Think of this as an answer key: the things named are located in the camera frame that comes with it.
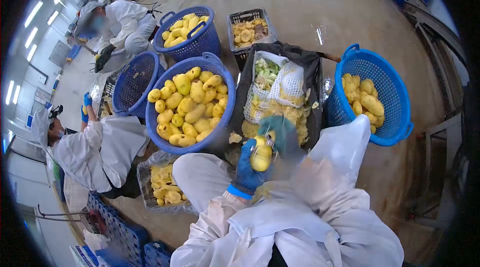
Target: plastic bag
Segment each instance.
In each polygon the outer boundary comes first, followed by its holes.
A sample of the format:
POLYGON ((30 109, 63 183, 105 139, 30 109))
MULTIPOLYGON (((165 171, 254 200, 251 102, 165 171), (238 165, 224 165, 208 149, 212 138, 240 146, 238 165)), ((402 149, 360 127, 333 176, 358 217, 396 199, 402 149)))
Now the plastic bag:
POLYGON ((159 206, 157 204, 157 199, 153 195, 153 188, 150 182, 150 166, 157 165, 160 167, 172 164, 175 160, 178 159, 178 155, 168 153, 164 150, 159 150, 154 152, 145 162, 138 164, 137 166, 137 180, 138 185, 140 186, 141 197, 143 198, 143 203, 145 208, 149 211, 162 212, 162 213, 191 213, 197 214, 198 212, 194 209, 191 203, 188 200, 184 200, 178 204, 169 204, 165 206, 159 206))
POLYGON ((346 125, 322 130, 307 155, 311 160, 303 160, 292 172, 293 191, 321 215, 339 201, 346 210, 349 202, 341 199, 355 188, 369 139, 370 122, 363 114, 346 125))

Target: black glove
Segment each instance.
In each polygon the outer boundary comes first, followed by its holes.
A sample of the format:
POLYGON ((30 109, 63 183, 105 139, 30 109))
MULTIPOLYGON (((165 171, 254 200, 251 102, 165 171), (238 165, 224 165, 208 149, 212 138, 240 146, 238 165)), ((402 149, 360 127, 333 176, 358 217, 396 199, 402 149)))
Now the black glove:
POLYGON ((102 49, 100 56, 95 61, 95 72, 100 72, 103 69, 103 66, 110 60, 112 52, 115 50, 113 44, 102 49))

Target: plastic liner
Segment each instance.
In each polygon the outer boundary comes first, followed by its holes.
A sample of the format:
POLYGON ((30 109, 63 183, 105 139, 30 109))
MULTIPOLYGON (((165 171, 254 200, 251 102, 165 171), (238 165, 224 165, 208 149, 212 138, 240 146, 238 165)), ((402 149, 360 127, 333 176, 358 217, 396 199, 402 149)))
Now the plastic liner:
POLYGON ((153 188, 150 182, 150 166, 156 165, 164 167, 168 164, 173 164, 178 157, 179 155, 159 150, 154 152, 146 161, 138 164, 137 180, 138 185, 140 186, 141 197, 143 198, 143 203, 147 210, 161 213, 190 213, 198 215, 198 212, 188 200, 184 200, 178 204, 159 206, 156 197, 153 195, 153 188))

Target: black plastic crate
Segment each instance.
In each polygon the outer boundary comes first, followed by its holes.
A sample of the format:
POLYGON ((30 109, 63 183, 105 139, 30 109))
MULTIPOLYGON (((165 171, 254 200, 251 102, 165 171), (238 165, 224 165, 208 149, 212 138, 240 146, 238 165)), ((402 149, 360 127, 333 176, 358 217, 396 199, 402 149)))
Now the black plastic crate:
POLYGON ((229 46, 230 50, 235 56, 235 59, 237 60, 238 67, 240 69, 240 72, 243 71, 243 67, 245 66, 245 62, 247 61, 248 57, 248 52, 250 50, 249 47, 243 47, 243 48, 235 48, 235 43, 233 42, 234 34, 233 34, 233 25, 236 23, 244 22, 244 21, 252 21, 255 18, 265 18, 265 21, 267 22, 268 26, 268 35, 273 37, 272 42, 277 40, 277 32, 275 31, 275 28, 268 18, 267 12, 265 11, 264 8, 255 8, 255 9, 250 9, 246 11, 240 11, 240 12, 235 12, 235 13, 230 13, 228 16, 228 41, 229 41, 229 46))

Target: blue plastic basket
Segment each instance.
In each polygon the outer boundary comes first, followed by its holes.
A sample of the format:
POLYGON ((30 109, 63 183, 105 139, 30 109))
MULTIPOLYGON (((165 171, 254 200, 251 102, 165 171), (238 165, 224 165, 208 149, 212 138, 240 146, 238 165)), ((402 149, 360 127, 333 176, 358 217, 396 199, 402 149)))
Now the blue plastic basket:
POLYGON ((226 104, 225 112, 215 127, 215 129, 202 141, 193 144, 192 146, 188 147, 177 147, 171 145, 168 141, 161 138, 157 132, 157 116, 158 113, 155 111, 155 103, 149 102, 146 108, 146 125, 148 129, 148 134, 152 141, 162 150, 165 150, 168 153, 183 155, 189 152, 197 152, 203 149, 205 146, 210 144, 215 137, 217 137, 221 131, 225 130, 225 127, 229 123, 229 120, 233 113, 233 107, 235 106, 235 82, 233 81, 232 75, 223 65, 222 61, 220 61, 219 57, 212 53, 205 52, 203 53, 202 57, 193 57, 186 60, 183 60, 174 66, 172 66, 169 70, 167 70, 163 76, 161 76, 158 81, 154 84, 152 89, 159 88, 161 89, 165 85, 165 81, 168 79, 172 79, 173 76, 176 76, 180 73, 188 72, 195 66, 200 66, 202 71, 211 71, 216 75, 219 75, 223 78, 223 81, 228 87, 228 101, 226 104))
POLYGON ((358 75, 362 80, 371 78, 378 91, 378 99, 385 107, 385 122, 370 136, 370 142, 391 146, 407 138, 413 130, 410 121, 410 98, 405 84, 393 67, 381 56, 352 44, 336 65, 335 85, 327 99, 327 123, 340 126, 355 119, 347 97, 342 89, 345 73, 358 75))
POLYGON ((173 11, 166 13, 160 19, 160 29, 156 32, 153 39, 153 47, 159 53, 169 54, 176 62, 180 62, 191 57, 201 56, 204 52, 210 52, 216 56, 220 56, 220 40, 217 30, 215 29, 215 24, 213 23, 214 15, 213 9, 207 6, 193 6, 178 13, 173 11), (177 20, 183 19, 183 16, 190 13, 195 13, 198 17, 206 15, 209 16, 209 18, 207 22, 201 21, 195 28, 193 28, 187 34, 186 41, 179 43, 176 46, 164 48, 163 43, 165 41, 162 38, 162 33, 166 30, 170 30, 170 27, 177 20), (173 16, 164 23, 163 20, 169 15, 173 16), (196 33, 192 38, 192 33, 202 25, 204 27, 201 28, 201 30, 198 31, 198 33, 196 33))
POLYGON ((145 267, 169 267, 172 253, 165 243, 153 241, 145 244, 145 267))
POLYGON ((113 89, 113 111, 120 116, 135 115, 145 119, 147 94, 163 74, 159 56, 143 52, 135 56, 124 68, 113 89))

